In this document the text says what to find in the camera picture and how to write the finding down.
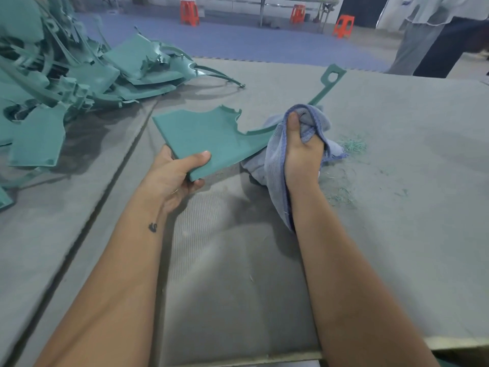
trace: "pants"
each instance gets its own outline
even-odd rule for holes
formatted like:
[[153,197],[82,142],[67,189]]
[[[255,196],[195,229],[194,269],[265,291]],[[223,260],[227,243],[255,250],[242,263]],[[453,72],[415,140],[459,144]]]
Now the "pants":
[[396,59],[386,73],[446,78],[464,53],[468,39],[487,23],[457,17],[438,26],[408,23]]

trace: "left hand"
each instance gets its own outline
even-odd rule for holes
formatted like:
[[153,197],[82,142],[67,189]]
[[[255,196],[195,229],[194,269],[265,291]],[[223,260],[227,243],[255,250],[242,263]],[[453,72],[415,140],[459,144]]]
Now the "left hand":
[[174,160],[171,149],[164,145],[139,188],[144,189],[147,194],[149,192],[150,198],[159,201],[164,213],[170,213],[184,197],[204,186],[203,179],[191,182],[186,177],[187,173],[204,166],[210,159],[211,153],[204,151]]

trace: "hand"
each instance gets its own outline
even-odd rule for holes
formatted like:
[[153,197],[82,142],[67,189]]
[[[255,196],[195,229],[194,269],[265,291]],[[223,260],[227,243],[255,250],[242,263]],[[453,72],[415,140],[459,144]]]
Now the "hand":
[[211,153],[204,151],[174,160],[171,149],[164,145],[139,188],[144,189],[150,199],[159,201],[164,213],[170,213],[185,196],[203,187],[203,179],[191,182],[186,177],[188,172],[204,166],[210,159]]
[[287,119],[287,151],[285,157],[285,181],[290,192],[317,185],[324,143],[314,135],[306,144],[301,140],[297,113]]

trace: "microfiber towel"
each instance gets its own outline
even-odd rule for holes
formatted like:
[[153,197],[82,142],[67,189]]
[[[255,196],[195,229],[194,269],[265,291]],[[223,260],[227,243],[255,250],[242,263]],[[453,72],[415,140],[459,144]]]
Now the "microfiber towel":
[[284,115],[269,117],[264,127],[277,123],[277,128],[268,141],[265,149],[243,160],[241,166],[261,184],[268,187],[270,198],[277,209],[278,214],[285,225],[292,230],[294,223],[290,207],[289,191],[285,184],[285,153],[287,149],[287,118],[295,111],[301,123],[301,139],[307,143],[314,134],[317,134],[324,142],[324,154],[321,166],[328,161],[340,160],[347,156],[343,148],[335,142],[328,140],[323,132],[331,128],[331,123],[326,115],[317,107],[308,104],[296,104]]

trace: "orange plastic stool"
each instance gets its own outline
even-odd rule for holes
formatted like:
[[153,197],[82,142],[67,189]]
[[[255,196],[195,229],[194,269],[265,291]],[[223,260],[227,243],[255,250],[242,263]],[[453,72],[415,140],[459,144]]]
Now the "orange plastic stool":
[[195,27],[200,24],[199,12],[194,0],[180,0],[180,22]]
[[303,23],[306,15],[306,5],[296,4],[290,14],[290,23]]
[[352,17],[351,15],[341,15],[334,26],[333,36],[334,34],[337,34],[338,38],[343,38],[343,36],[350,37],[351,30],[353,30],[354,20],[355,17]]

